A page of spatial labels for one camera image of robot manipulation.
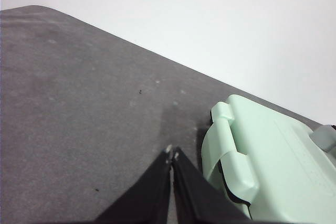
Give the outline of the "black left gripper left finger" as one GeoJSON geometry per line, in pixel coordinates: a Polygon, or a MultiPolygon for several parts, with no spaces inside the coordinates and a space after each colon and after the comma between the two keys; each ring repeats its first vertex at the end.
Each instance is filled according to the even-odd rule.
{"type": "Polygon", "coordinates": [[[96,219],[98,223],[167,223],[172,146],[168,145],[136,183],[96,219]]]}

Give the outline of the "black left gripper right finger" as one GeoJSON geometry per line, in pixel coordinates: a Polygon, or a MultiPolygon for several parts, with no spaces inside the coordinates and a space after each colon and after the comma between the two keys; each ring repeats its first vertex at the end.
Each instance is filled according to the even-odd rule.
{"type": "Polygon", "coordinates": [[[173,151],[174,196],[179,223],[250,223],[197,170],[181,148],[173,151]]]}

